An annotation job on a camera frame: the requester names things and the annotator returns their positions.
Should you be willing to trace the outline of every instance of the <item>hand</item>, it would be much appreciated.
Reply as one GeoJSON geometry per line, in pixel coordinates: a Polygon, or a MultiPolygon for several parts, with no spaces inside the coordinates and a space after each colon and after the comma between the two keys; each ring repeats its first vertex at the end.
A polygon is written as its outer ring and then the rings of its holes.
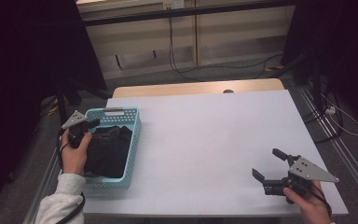
{"type": "MultiPolygon", "coordinates": [[[[313,181],[313,185],[322,191],[321,183],[319,181],[313,181]]],[[[319,192],[319,190],[317,190],[314,186],[312,186],[312,191],[323,197],[322,193],[319,192]]],[[[327,213],[326,205],[317,198],[311,196],[308,199],[304,199],[289,188],[284,188],[283,193],[300,207],[301,216],[305,224],[331,223],[330,216],[327,213]]]]}
{"type": "Polygon", "coordinates": [[[78,148],[72,148],[68,144],[69,130],[62,135],[62,169],[64,174],[84,174],[84,165],[87,160],[87,147],[91,141],[91,133],[86,133],[78,148]]]}

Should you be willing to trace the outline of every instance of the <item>forearm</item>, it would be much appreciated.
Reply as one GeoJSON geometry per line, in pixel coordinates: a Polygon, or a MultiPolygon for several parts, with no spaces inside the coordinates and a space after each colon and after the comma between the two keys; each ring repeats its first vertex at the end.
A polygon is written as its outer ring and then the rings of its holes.
{"type": "MultiPolygon", "coordinates": [[[[59,176],[56,192],[42,200],[36,216],[36,223],[57,223],[74,211],[82,202],[80,193],[86,180],[81,175],[63,174],[59,176]]],[[[68,223],[83,223],[80,212],[68,223]]]]}

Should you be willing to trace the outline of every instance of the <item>plastic basket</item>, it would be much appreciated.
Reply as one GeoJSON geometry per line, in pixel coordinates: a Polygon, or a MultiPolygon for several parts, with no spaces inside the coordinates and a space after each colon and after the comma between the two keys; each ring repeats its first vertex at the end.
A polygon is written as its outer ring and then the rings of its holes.
{"type": "Polygon", "coordinates": [[[127,188],[131,184],[132,169],[135,161],[136,147],[141,131],[141,120],[136,107],[116,107],[116,108],[94,108],[87,111],[86,116],[89,120],[99,119],[100,125],[91,129],[92,133],[97,128],[112,126],[127,126],[132,131],[130,149],[124,174],[121,178],[109,178],[104,176],[94,176],[85,174],[86,188],[127,188]]]}

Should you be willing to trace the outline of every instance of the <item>folded black clothing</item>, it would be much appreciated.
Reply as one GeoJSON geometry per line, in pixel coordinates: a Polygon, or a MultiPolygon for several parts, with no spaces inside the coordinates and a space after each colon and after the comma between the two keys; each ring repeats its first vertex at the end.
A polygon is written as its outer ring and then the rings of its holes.
{"type": "Polygon", "coordinates": [[[87,150],[85,173],[121,178],[127,163],[132,131],[123,126],[97,128],[87,150]]]}

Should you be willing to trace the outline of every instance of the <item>white table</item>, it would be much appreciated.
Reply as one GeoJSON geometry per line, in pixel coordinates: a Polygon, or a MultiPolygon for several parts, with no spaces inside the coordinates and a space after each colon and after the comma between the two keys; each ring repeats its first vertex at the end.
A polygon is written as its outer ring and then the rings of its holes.
{"type": "MultiPolygon", "coordinates": [[[[325,169],[288,91],[113,98],[137,106],[142,130],[129,189],[85,189],[89,214],[132,217],[286,217],[284,197],[266,196],[251,174],[281,179],[288,165],[273,148],[325,169]]],[[[333,215],[348,210],[323,183],[333,215]]]]}

